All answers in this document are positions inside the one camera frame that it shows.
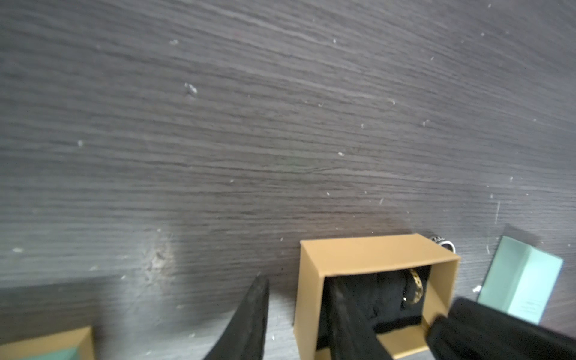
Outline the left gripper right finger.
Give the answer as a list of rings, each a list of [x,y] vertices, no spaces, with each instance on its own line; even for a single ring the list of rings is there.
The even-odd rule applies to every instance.
[[[331,359],[392,359],[340,278],[328,280]]]

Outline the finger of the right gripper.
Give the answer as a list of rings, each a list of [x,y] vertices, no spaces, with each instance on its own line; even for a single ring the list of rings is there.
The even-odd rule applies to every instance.
[[[438,316],[426,337],[435,359],[574,359],[575,339],[467,298]]]

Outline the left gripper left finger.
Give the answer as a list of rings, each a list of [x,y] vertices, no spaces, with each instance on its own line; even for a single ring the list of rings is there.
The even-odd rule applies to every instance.
[[[256,276],[222,336],[205,359],[263,359],[269,294],[269,279]]]

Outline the mint green box lid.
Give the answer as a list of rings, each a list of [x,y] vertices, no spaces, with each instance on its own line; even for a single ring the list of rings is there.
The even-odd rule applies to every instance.
[[[502,237],[478,303],[538,325],[560,275],[563,259]]]

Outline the tan ring box base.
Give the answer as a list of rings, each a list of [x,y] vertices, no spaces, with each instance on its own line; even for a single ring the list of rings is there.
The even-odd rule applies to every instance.
[[[419,234],[301,241],[294,335],[301,359],[329,359],[318,349],[321,304],[327,278],[430,267],[420,324],[379,334],[393,359],[428,350],[432,323],[449,312],[461,258]]]

